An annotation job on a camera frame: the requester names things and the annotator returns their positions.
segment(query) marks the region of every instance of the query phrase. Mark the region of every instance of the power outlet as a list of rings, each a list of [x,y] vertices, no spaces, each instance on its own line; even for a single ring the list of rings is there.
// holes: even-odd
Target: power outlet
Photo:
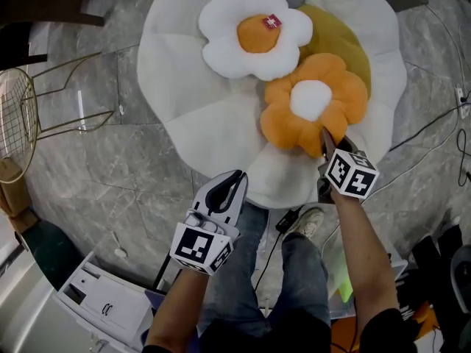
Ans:
[[[456,84],[455,86],[455,96],[456,96],[456,104],[458,105],[458,107],[461,107],[459,109],[461,119],[465,119],[471,112],[471,105],[466,104],[462,106],[463,102],[461,101],[461,98],[464,97],[464,94],[463,94],[463,89],[461,89],[460,84]]]

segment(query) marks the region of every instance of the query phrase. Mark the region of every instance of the person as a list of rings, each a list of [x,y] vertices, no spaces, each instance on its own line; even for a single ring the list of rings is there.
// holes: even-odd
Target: person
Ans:
[[[394,272],[359,200],[336,191],[348,274],[355,296],[361,353],[416,352],[398,310]],[[242,237],[212,278],[183,269],[155,315],[143,353],[189,352],[200,334],[206,352],[330,352],[327,272],[311,242],[323,221],[313,208],[287,231],[282,243],[283,286],[268,318],[251,283],[268,211],[244,205]]]

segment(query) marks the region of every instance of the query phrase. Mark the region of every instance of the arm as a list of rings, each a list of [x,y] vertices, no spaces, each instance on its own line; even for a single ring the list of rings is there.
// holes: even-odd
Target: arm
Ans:
[[[183,269],[160,305],[146,345],[184,352],[194,333],[209,276]]]
[[[361,332],[377,314],[398,308],[394,272],[388,254],[360,201],[332,192],[339,213],[348,274],[355,294]]]

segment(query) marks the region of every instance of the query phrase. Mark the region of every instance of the red tag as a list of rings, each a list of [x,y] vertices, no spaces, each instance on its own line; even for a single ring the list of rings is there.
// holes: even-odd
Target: red tag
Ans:
[[[262,21],[269,29],[276,29],[277,27],[281,26],[281,21],[276,15],[269,15],[268,17],[265,17]]]

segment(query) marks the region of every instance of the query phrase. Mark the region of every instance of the orange flower pillow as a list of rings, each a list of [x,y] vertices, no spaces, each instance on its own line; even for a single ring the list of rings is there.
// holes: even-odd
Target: orange flower pillow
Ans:
[[[270,143],[280,149],[301,146],[312,157],[322,157],[322,127],[339,143],[348,124],[363,119],[368,91],[342,58],[314,54],[288,76],[268,82],[265,101],[269,106],[261,114],[261,129]]]

